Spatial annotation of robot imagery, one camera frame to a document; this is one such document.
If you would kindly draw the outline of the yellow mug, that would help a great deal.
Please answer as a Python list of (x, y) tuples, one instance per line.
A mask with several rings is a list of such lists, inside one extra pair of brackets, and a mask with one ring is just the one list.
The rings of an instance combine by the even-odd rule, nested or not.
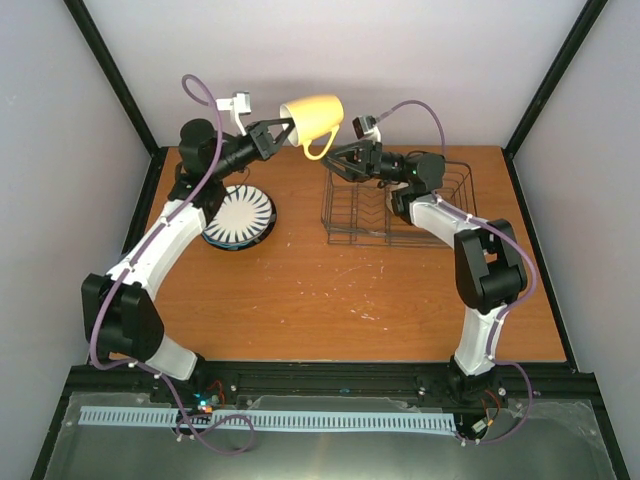
[[(336, 95), (314, 95), (281, 104), (279, 116), (291, 119), (294, 124), (286, 141), (293, 147), (301, 147), (307, 159), (319, 161), (328, 153), (337, 136), (344, 120), (344, 108)], [(311, 144), (326, 135), (329, 139), (324, 149), (317, 154), (311, 153)]]

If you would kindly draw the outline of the white blue striped plate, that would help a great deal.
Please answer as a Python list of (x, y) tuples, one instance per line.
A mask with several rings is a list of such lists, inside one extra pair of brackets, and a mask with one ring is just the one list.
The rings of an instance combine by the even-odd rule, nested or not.
[(220, 248), (249, 246), (267, 233), (276, 216), (275, 204), (264, 191), (250, 185), (231, 185), (202, 236)]

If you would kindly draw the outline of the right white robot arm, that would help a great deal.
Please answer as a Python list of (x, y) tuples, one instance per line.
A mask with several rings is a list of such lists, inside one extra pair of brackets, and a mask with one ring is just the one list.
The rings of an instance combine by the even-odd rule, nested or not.
[(512, 225), (467, 213), (440, 194), (446, 170), (441, 154), (386, 152), (379, 142), (360, 140), (330, 150), (323, 165), (352, 183), (397, 184), (393, 213), (433, 234), (454, 253), (455, 284), (465, 306), (461, 339), (450, 360), (447, 390), (457, 403), (479, 397), (493, 382), (496, 348), (508, 312), (522, 292), (533, 289), (534, 267), (517, 244)]

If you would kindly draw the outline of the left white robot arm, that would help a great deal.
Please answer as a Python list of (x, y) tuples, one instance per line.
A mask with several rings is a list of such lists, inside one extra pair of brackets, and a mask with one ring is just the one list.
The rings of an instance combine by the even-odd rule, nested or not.
[(220, 210), (224, 178), (250, 163), (266, 161), (284, 144), (290, 118), (262, 120), (233, 136), (206, 119), (180, 131), (181, 163), (159, 218), (125, 257), (104, 275), (90, 274), (81, 286), (91, 364), (107, 370), (123, 364), (146, 366), (174, 378), (172, 388), (186, 402), (201, 400), (208, 378), (202, 358), (165, 331), (154, 305), (166, 275)]

